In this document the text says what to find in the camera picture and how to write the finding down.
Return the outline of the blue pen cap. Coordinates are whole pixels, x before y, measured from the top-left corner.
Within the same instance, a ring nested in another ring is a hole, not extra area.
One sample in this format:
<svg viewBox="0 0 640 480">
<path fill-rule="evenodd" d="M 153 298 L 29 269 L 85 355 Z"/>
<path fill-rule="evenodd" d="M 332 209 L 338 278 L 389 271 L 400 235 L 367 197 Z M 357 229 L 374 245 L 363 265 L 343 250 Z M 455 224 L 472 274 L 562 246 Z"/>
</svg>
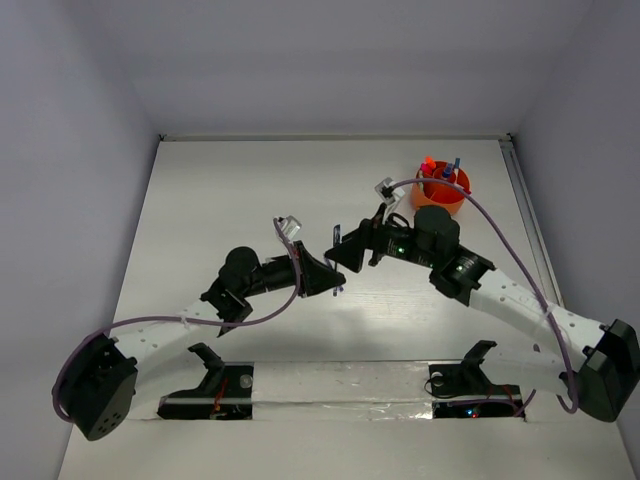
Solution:
<svg viewBox="0 0 640 480">
<path fill-rule="evenodd" d="M 339 245 L 341 243 L 341 225 L 337 224 L 333 227 L 333 245 Z"/>
</svg>

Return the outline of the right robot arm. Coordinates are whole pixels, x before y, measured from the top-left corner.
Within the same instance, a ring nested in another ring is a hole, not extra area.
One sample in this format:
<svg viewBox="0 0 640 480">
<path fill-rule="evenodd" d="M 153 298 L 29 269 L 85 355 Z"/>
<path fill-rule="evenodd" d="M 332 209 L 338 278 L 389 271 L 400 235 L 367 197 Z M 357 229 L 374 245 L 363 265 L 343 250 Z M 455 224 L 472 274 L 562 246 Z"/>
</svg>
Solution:
<svg viewBox="0 0 640 480">
<path fill-rule="evenodd" d="M 458 223 L 443 208 L 416 211 L 411 227 L 364 219 L 326 257 L 358 273 L 388 256 L 427 267 L 430 283 L 447 298 L 493 316 L 542 347 L 526 367 L 540 390 L 575 395 L 590 417 L 613 422 L 639 383 L 639 342 L 634 328 L 616 319 L 603 324 L 574 314 L 513 282 L 487 259 L 459 243 Z"/>
</svg>

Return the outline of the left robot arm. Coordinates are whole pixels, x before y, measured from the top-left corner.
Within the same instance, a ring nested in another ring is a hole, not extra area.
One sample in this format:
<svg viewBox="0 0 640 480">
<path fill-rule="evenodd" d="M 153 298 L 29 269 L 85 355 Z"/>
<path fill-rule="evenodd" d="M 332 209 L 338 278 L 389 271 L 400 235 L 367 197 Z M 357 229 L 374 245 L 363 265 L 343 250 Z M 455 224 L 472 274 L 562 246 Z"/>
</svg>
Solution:
<svg viewBox="0 0 640 480">
<path fill-rule="evenodd" d="M 88 335 L 61 368 L 52 389 L 55 412 L 89 441 L 111 433 L 139 399 L 144 375 L 183 354 L 193 354 L 190 389 L 162 396 L 165 420 L 244 420 L 252 415 L 252 389 L 242 384 L 252 365 L 227 364 L 202 336 L 249 324 L 249 298 L 290 288 L 293 299 L 341 288 L 345 276 L 314 258 L 300 241 L 286 254 L 261 262 L 246 246 L 231 250 L 217 278 L 192 306 L 176 316 L 140 317 Z"/>
</svg>

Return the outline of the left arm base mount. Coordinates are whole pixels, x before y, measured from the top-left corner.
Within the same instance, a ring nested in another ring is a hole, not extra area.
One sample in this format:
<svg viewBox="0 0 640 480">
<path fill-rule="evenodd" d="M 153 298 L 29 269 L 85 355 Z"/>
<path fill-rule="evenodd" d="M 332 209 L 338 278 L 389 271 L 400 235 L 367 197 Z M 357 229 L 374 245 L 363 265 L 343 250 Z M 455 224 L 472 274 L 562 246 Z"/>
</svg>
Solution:
<svg viewBox="0 0 640 480">
<path fill-rule="evenodd" d="M 163 420 L 251 420 L 253 418 L 253 363 L 225 363 L 208 345 L 188 348 L 206 370 L 191 389 L 163 396 L 157 415 Z"/>
</svg>

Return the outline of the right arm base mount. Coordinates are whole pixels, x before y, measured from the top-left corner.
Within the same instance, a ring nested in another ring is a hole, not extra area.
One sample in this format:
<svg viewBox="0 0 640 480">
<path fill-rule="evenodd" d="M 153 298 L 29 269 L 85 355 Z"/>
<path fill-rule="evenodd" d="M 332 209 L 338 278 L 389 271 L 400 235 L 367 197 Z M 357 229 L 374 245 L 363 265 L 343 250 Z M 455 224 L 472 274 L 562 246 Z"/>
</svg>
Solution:
<svg viewBox="0 0 640 480">
<path fill-rule="evenodd" d="M 520 387 L 492 383 L 481 370 L 495 341 L 478 341 L 459 361 L 429 366 L 424 391 L 434 419 L 525 418 Z"/>
</svg>

